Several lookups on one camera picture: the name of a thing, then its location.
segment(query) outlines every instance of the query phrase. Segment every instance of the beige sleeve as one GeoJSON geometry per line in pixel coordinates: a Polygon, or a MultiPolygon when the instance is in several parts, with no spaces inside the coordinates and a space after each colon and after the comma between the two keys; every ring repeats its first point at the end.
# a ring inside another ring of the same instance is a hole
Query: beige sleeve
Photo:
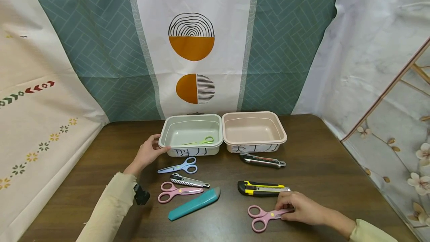
{"type": "Polygon", "coordinates": [[[100,196],[76,242],[111,242],[133,205],[135,185],[135,176],[118,172],[100,196]]]}
{"type": "Polygon", "coordinates": [[[396,239],[364,220],[356,220],[356,228],[352,231],[350,242],[397,242],[396,239]]]}

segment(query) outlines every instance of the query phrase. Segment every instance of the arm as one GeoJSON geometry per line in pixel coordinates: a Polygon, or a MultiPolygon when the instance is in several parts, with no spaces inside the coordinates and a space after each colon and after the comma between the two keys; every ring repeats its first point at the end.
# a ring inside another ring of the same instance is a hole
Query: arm
{"type": "Polygon", "coordinates": [[[351,242],[396,242],[393,237],[364,220],[353,221],[342,213],[323,207],[297,192],[281,192],[276,210],[294,207],[292,213],[282,215],[282,220],[299,221],[309,225],[326,225],[335,229],[351,242]]]}
{"type": "Polygon", "coordinates": [[[113,177],[100,196],[90,220],[83,228],[77,242],[113,241],[122,219],[133,205],[135,196],[133,187],[136,185],[136,177],[142,169],[170,149],[170,147],[159,148],[157,140],[159,137],[159,134],[152,135],[145,141],[124,173],[118,172],[113,177]]]}

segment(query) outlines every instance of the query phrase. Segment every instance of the silver utility knife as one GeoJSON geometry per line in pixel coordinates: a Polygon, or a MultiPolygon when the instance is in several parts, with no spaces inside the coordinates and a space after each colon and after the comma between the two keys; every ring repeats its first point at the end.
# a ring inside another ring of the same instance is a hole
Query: silver utility knife
{"type": "Polygon", "coordinates": [[[261,166],[268,166],[268,167],[274,167],[274,168],[281,168],[286,166],[284,161],[280,161],[278,159],[273,159],[273,158],[267,158],[267,157],[259,157],[252,154],[248,154],[246,152],[240,153],[239,157],[245,163],[252,164],[252,165],[261,165],[261,166]]]}
{"type": "Polygon", "coordinates": [[[178,173],[171,174],[170,175],[170,181],[172,183],[175,183],[175,184],[193,186],[193,187],[198,187],[198,188],[209,188],[210,187],[209,183],[204,183],[203,181],[200,181],[200,180],[193,180],[193,179],[190,179],[189,177],[181,176],[178,173]]]}

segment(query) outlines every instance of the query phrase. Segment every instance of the pink scissors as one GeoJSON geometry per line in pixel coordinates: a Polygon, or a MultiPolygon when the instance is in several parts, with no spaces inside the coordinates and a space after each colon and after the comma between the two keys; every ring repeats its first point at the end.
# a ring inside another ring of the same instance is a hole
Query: pink scissors
{"type": "Polygon", "coordinates": [[[266,230],[266,227],[268,226],[269,220],[280,219],[282,214],[292,212],[292,211],[294,211],[294,208],[285,208],[285,209],[272,210],[272,211],[266,212],[266,211],[262,210],[259,206],[252,205],[248,208],[248,215],[251,218],[254,218],[254,220],[251,223],[252,230],[254,230],[255,233],[261,233],[262,231],[266,230]],[[258,214],[252,214],[251,213],[252,208],[257,208],[258,214]],[[257,230],[255,228],[255,223],[257,223],[259,221],[261,221],[264,224],[264,226],[262,229],[257,230]]]}
{"type": "Polygon", "coordinates": [[[172,198],[175,195],[178,195],[178,194],[180,194],[180,195],[189,195],[189,194],[196,194],[196,193],[202,193],[203,192],[203,189],[201,189],[201,188],[193,188],[193,187],[178,189],[175,186],[173,186],[173,183],[171,183],[169,181],[164,182],[161,185],[161,190],[163,192],[161,194],[159,194],[159,196],[158,196],[158,202],[160,202],[162,204],[165,204],[165,203],[169,202],[170,200],[172,200],[172,198]],[[171,185],[171,187],[168,188],[168,189],[166,189],[166,188],[163,187],[164,185],[167,185],[167,184],[171,185]],[[167,200],[164,200],[164,201],[161,200],[161,197],[165,196],[165,195],[168,195],[169,198],[167,200]]]}

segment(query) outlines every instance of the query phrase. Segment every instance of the sleeve cuff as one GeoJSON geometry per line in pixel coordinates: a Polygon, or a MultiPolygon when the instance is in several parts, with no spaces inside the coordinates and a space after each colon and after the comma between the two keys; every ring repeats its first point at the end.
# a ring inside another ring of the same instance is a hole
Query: sleeve cuff
{"type": "Polygon", "coordinates": [[[389,234],[385,233],[379,228],[371,225],[370,223],[357,219],[356,220],[356,228],[351,233],[350,236],[351,242],[372,242],[372,241],[381,241],[381,242],[397,242],[396,239],[391,237],[389,234]]]}

